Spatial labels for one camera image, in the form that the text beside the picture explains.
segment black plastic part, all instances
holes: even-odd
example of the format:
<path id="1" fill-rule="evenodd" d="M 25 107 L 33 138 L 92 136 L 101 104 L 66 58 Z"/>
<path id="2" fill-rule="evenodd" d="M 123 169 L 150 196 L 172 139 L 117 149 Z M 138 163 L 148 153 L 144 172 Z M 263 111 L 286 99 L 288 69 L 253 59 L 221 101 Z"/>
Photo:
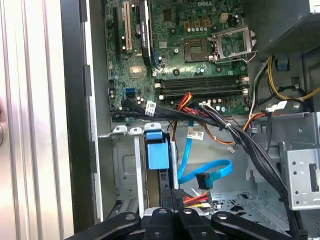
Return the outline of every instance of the black plastic part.
<path id="1" fill-rule="evenodd" d="M 79 0 L 60 0 L 74 232 L 95 224 L 86 84 Z"/>
<path id="2" fill-rule="evenodd" d="M 67 240 L 113 240 L 132 233 L 140 227 L 141 218 L 133 212 L 123 212 L 73 235 Z"/>
<path id="3" fill-rule="evenodd" d="M 198 181 L 198 185 L 200 189 L 208 190 L 209 187 L 206 184 L 206 179 L 209 177 L 209 173 L 197 173 L 195 174 L 196 180 Z"/>
<path id="4" fill-rule="evenodd" d="M 168 240 L 172 236 L 173 213 L 168 208 L 153 211 L 150 225 L 145 229 L 143 240 Z"/>
<path id="5" fill-rule="evenodd" d="M 221 214 L 225 215 L 226 219 L 220 219 L 218 216 Z M 292 240 L 290 236 L 226 211 L 212 215 L 211 224 L 214 229 L 242 240 Z"/>
<path id="6" fill-rule="evenodd" d="M 213 228 L 204 224 L 196 210 L 192 208 L 180 209 L 177 213 L 180 221 L 181 239 L 186 240 L 219 240 Z"/>
<path id="7" fill-rule="evenodd" d="M 121 52 L 120 52 L 120 34 L 119 34 L 119 16 L 118 16 L 118 8 L 112 8 L 112 15 L 113 15 L 113 25 L 114 25 L 114 47 L 115 53 L 118 56 L 118 60 L 120 59 Z"/>

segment metal bracket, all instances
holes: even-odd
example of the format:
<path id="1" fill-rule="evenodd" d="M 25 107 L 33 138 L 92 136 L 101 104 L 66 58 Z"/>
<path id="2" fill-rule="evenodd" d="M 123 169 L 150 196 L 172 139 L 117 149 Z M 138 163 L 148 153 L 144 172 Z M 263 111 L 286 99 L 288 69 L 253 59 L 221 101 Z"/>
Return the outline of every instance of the metal bracket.
<path id="1" fill-rule="evenodd" d="M 285 169 L 290 209 L 320 209 L 319 167 L 319 149 L 287 151 Z"/>
<path id="2" fill-rule="evenodd" d="M 224 54 L 224 46 L 223 46 L 223 38 L 224 37 L 228 37 L 230 35 L 234 35 L 234 34 L 243 34 L 243 44 L 245 47 L 244 51 L 239 51 L 239 52 L 232 52 L 229 55 L 225 55 Z M 250 31 L 248 26 L 242 26 L 242 27 L 237 27 L 228 31 L 223 31 L 223 32 L 219 32 L 219 33 L 213 33 L 211 34 L 211 38 L 213 41 L 213 44 L 216 47 L 216 52 L 213 54 L 213 60 L 215 63 L 219 63 L 220 60 L 223 59 L 229 59 L 229 58 L 235 58 L 235 57 L 239 57 L 242 55 L 248 55 L 251 53 L 254 53 L 254 56 L 250 59 L 252 60 L 257 51 L 253 51 L 253 47 L 254 45 L 257 43 L 257 41 L 255 39 L 253 39 L 253 37 L 256 34 L 253 31 Z M 245 62 L 249 62 L 250 60 L 246 61 L 245 59 L 237 59 L 237 61 L 245 61 Z"/>

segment motherboard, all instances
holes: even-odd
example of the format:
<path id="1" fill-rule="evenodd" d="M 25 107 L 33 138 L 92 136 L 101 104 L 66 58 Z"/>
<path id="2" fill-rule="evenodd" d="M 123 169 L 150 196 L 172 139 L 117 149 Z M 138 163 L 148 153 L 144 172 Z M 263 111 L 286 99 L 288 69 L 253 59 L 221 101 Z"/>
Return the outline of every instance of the motherboard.
<path id="1" fill-rule="evenodd" d="M 232 32 L 242 27 L 240 0 L 107 0 L 111 109 L 123 98 L 176 108 L 191 92 L 224 115 L 248 113 L 245 61 L 218 59 L 246 51 L 244 33 Z"/>

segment black wire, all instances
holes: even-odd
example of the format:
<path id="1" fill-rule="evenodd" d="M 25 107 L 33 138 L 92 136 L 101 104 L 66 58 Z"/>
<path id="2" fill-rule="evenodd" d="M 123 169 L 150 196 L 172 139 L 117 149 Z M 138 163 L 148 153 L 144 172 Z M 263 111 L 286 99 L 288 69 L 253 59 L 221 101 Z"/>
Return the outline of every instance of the black wire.
<path id="1" fill-rule="evenodd" d="M 268 112 L 266 114 L 267 119 L 266 119 L 266 142 L 267 142 L 267 147 L 266 147 L 266 152 L 269 152 L 270 145 L 271 145 L 271 139 L 272 139 L 272 112 Z"/>
<path id="2" fill-rule="evenodd" d="M 277 167 L 273 163 L 266 150 L 239 126 L 227 122 L 217 111 L 207 106 L 200 108 L 200 111 L 204 111 L 209 117 L 201 114 L 188 114 L 185 112 L 176 111 L 160 106 L 156 106 L 154 116 L 151 117 L 145 115 L 144 108 L 127 99 L 122 101 L 122 105 L 125 109 L 124 111 L 118 110 L 112 112 L 111 114 L 130 117 L 136 115 L 150 120 L 167 119 L 196 121 L 218 127 L 221 130 L 228 130 L 232 135 L 234 141 L 237 144 L 241 144 L 245 152 L 249 154 L 254 166 L 259 171 L 259 173 L 280 195 L 280 198 L 283 201 L 287 212 L 290 235 L 294 238 L 299 238 L 300 231 L 303 230 L 302 219 L 298 211 L 292 211 L 289 209 L 289 195 L 287 185 L 285 184 L 281 174 L 279 173 Z"/>

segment ram slot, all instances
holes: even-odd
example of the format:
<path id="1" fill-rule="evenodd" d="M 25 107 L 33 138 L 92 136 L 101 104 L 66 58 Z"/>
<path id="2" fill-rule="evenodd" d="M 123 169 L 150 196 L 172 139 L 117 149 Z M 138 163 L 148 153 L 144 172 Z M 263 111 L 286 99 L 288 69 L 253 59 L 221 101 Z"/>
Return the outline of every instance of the ram slot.
<path id="1" fill-rule="evenodd" d="M 130 4 L 128 1 L 123 2 L 124 8 L 124 28 L 125 28 L 125 47 L 127 52 L 132 52 L 132 36 L 131 36 L 131 14 Z"/>
<path id="2" fill-rule="evenodd" d="M 235 76 L 164 80 L 162 86 L 165 99 L 181 98 L 188 92 L 194 98 L 240 95 L 243 89 Z"/>

